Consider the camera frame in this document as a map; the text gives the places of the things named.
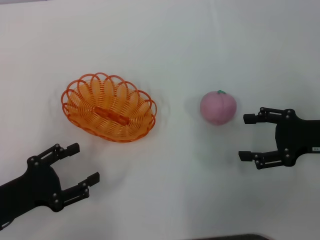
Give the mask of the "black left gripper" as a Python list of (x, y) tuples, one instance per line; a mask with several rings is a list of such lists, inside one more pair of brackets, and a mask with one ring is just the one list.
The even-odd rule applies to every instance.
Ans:
[(58, 143), (39, 155), (27, 160), (26, 172), (0, 186), (0, 229), (3, 230), (16, 218), (45, 206), (54, 212), (90, 196), (89, 188), (100, 182), (98, 172), (68, 189), (62, 190), (60, 179), (50, 167), (58, 160), (80, 152), (80, 145), (73, 143), (66, 148)]

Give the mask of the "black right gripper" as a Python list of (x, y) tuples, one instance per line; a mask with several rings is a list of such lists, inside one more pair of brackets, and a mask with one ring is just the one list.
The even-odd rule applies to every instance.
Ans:
[(245, 124), (277, 124), (277, 150), (238, 152), (242, 162), (253, 162), (258, 170), (280, 166), (293, 167), (300, 156), (320, 152), (320, 121), (300, 119), (293, 109), (261, 107), (257, 114), (244, 114), (243, 120)]

